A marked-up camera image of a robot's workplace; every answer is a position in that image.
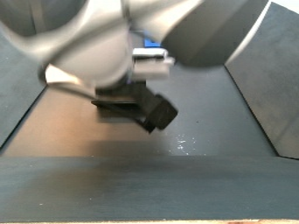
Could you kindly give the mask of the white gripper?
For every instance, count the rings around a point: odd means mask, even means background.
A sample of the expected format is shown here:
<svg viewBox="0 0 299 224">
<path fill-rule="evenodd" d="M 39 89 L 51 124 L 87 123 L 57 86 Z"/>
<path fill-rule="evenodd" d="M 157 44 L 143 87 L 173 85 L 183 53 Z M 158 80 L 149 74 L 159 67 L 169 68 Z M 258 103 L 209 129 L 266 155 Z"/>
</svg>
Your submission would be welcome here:
<svg viewBox="0 0 299 224">
<path fill-rule="evenodd" d="M 159 80 L 170 77 L 170 68 L 174 58 L 163 48 L 134 49 L 133 81 Z"/>
</svg>

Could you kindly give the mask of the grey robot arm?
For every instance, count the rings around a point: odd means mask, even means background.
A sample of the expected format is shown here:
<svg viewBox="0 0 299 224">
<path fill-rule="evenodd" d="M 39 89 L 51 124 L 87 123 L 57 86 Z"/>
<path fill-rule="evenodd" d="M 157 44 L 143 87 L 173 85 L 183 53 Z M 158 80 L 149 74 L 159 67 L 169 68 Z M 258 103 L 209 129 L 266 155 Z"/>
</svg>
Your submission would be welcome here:
<svg viewBox="0 0 299 224">
<path fill-rule="evenodd" d="M 223 65 L 269 0 L 0 0 L 0 33 L 50 87 L 95 95 L 170 66 Z"/>
</svg>

